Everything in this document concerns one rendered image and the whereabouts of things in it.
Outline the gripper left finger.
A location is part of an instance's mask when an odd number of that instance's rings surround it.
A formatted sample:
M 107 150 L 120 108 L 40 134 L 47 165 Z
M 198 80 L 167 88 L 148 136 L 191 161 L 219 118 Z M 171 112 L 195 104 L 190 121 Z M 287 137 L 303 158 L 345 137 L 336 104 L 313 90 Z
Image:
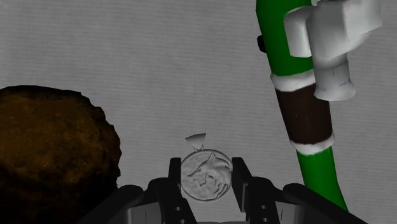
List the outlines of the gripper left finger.
M 152 179 L 146 190 L 120 187 L 78 224 L 197 224 L 180 186 L 181 159 L 173 157 L 167 177 Z

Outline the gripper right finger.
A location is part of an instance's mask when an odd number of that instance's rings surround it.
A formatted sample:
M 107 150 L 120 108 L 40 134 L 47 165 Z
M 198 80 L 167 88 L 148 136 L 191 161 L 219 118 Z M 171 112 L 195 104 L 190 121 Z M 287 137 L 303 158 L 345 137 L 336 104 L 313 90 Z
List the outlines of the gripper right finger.
M 298 183 L 283 189 L 252 176 L 243 158 L 232 159 L 232 188 L 249 224 L 368 224 Z

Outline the grey round embossed medallion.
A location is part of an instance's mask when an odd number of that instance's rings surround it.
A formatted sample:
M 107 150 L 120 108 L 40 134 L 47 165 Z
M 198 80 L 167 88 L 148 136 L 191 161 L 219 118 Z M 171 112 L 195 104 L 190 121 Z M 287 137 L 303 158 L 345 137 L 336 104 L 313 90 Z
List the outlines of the grey round embossed medallion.
M 232 186 L 232 161 L 218 150 L 204 147 L 205 133 L 186 138 L 194 152 L 181 162 L 181 189 L 201 202 L 220 199 Z

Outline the green curved tool brown grip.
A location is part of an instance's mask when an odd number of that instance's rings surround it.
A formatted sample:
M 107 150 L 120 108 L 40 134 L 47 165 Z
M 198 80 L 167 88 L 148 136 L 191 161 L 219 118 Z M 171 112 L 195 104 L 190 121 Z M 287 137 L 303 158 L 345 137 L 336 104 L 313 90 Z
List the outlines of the green curved tool brown grip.
M 270 78 L 303 182 L 342 209 L 330 103 L 352 98 L 347 55 L 382 25 L 380 0 L 256 0 Z

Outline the brown lumpy rock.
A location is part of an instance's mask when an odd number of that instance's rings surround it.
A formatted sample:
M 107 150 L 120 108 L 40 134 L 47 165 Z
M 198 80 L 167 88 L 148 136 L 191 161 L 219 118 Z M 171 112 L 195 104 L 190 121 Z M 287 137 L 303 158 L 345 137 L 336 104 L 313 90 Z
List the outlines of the brown lumpy rock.
M 75 224 L 117 188 L 120 138 L 79 92 L 0 89 L 0 224 Z

